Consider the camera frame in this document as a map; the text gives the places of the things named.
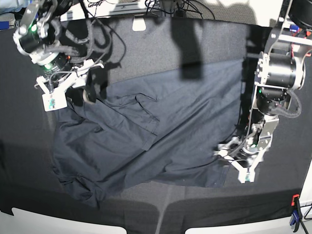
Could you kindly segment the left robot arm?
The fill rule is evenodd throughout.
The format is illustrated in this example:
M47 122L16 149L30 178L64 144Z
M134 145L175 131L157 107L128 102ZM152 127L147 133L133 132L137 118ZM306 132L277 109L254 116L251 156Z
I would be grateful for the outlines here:
M312 2L288 0L259 54L247 129L230 142L230 162L253 163L270 148L279 116L300 116L302 104L294 92L304 85L311 52Z

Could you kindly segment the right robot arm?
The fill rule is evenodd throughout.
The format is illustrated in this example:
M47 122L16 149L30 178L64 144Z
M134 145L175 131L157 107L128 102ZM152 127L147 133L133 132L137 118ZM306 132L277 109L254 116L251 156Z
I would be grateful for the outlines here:
M13 34L17 50L39 66L44 74L36 78L35 87L43 91L48 110L66 105L68 89L82 89L85 102L97 99L91 71L104 68L102 60L110 51L110 29L91 14L83 1L87 35L78 38L61 24L60 16L72 6L71 0L35 0L29 4Z

